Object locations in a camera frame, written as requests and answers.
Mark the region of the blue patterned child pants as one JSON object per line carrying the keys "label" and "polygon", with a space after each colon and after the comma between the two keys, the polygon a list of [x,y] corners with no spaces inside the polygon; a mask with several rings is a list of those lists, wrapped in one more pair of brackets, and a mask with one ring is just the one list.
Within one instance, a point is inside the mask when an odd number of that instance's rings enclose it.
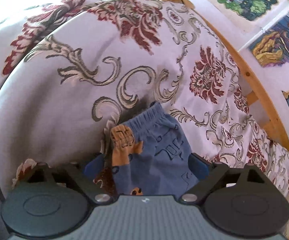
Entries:
{"label": "blue patterned child pants", "polygon": [[161,103],[110,131],[109,161],[93,182],[111,195],[174,195],[195,186],[192,153],[180,124]]}

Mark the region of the floral white bedsheet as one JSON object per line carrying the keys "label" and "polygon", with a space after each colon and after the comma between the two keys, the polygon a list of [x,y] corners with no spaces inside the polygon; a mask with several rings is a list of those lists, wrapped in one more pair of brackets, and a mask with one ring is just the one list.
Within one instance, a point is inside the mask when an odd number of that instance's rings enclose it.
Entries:
{"label": "floral white bedsheet", "polygon": [[289,151],[249,114],[221,39],[191,9],[148,0],[63,0],[0,23],[2,193],[38,163],[108,163],[111,129],[153,102],[192,153],[254,164],[289,194]]}

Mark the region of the swirl painting poster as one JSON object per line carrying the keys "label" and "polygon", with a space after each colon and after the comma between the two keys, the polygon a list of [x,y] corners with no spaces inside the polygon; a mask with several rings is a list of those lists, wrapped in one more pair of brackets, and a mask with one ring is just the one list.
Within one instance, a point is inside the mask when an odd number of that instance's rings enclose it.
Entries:
{"label": "swirl painting poster", "polygon": [[289,63],[289,12],[258,37],[249,50],[263,68]]}

